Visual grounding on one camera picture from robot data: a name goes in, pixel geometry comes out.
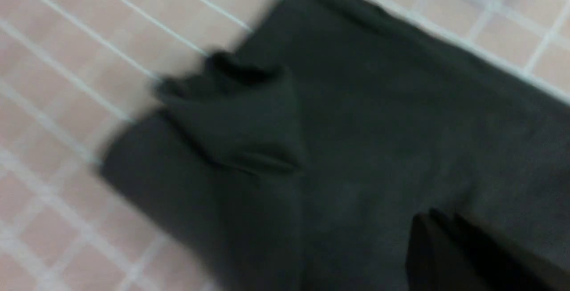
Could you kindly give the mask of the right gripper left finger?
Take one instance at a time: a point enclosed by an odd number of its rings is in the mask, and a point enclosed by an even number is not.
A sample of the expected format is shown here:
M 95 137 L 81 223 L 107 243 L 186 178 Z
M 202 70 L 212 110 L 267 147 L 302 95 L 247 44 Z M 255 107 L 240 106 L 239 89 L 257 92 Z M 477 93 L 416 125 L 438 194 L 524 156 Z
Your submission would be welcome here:
M 436 216 L 416 214 L 405 261 L 410 291 L 488 291 L 461 247 Z

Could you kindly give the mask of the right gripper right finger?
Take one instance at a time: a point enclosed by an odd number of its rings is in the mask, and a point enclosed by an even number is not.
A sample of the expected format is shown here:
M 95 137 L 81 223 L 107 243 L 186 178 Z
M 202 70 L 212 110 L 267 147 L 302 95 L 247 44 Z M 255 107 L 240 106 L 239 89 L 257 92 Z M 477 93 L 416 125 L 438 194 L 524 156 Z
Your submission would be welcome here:
M 569 272 L 490 226 L 454 214 L 456 240 L 493 291 L 568 291 Z

